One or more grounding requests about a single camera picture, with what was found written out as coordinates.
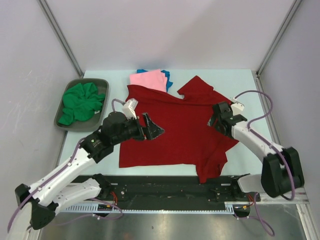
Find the red t shirt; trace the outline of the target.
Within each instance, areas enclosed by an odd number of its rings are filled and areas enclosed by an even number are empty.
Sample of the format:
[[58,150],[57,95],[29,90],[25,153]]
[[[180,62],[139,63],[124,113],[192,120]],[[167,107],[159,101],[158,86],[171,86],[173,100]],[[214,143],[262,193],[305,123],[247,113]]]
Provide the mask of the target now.
[[164,129],[151,141],[128,140],[120,145],[119,167],[194,165],[201,184],[221,175],[226,152],[238,141],[208,126],[213,105],[231,100],[214,90],[199,76],[177,92],[177,98],[163,91],[128,85],[128,98],[138,101],[135,113],[148,113]]

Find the grey plastic tray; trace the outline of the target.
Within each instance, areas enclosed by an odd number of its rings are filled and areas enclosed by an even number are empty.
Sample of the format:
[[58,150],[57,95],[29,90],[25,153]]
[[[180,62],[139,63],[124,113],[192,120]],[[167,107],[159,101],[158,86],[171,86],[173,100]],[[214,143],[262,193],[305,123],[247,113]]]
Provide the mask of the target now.
[[70,88],[74,87],[75,85],[77,85],[78,83],[82,83],[82,84],[94,83],[98,88],[98,93],[99,94],[101,94],[101,93],[105,94],[105,100],[103,102],[102,110],[101,111],[97,111],[95,113],[95,115],[88,121],[84,121],[84,122],[76,121],[76,122],[72,123],[71,125],[63,125],[63,124],[58,123],[59,118],[63,114],[62,109],[63,109],[64,105],[63,105],[63,100],[62,100],[63,97],[62,97],[61,101],[60,101],[60,104],[59,104],[59,107],[58,107],[58,110],[57,110],[56,115],[55,115],[54,123],[58,128],[60,128],[60,129],[62,129],[64,131],[69,131],[69,132],[91,132],[91,131],[96,130],[100,126],[100,124],[101,124],[101,122],[102,122],[102,120],[104,118],[106,106],[108,104],[109,83],[106,80],[100,79],[100,78],[74,79],[74,80],[72,80],[71,82],[68,83],[68,85],[65,88],[64,93],[68,89],[70,89]]

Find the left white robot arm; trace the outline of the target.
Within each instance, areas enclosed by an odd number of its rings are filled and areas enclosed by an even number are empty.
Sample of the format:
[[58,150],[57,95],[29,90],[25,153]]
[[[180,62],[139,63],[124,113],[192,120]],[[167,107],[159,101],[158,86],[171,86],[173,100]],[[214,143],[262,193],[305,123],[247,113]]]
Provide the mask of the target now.
[[31,228],[42,229],[60,211],[74,204],[84,200],[102,201],[110,196],[112,185],[100,173],[73,187],[68,187],[68,184],[84,170],[113,153],[116,145],[131,139],[150,141],[165,133],[147,113],[142,116],[144,125],[140,124],[137,117],[111,112],[96,131],[78,141],[72,155],[64,163],[35,183],[22,183],[16,187],[17,210],[31,205]]

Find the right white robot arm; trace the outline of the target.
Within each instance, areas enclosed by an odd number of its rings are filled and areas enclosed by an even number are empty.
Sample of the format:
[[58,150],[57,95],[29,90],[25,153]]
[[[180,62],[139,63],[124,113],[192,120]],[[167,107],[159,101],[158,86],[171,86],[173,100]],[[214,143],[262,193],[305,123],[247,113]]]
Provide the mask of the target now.
[[267,140],[249,127],[248,120],[241,115],[243,108],[239,102],[214,104],[208,121],[217,132],[246,146],[262,163],[260,174],[237,178],[236,185],[230,188],[231,196],[242,201],[251,192],[266,193],[271,198],[290,192],[289,200],[293,200],[295,190],[305,185],[298,151]]

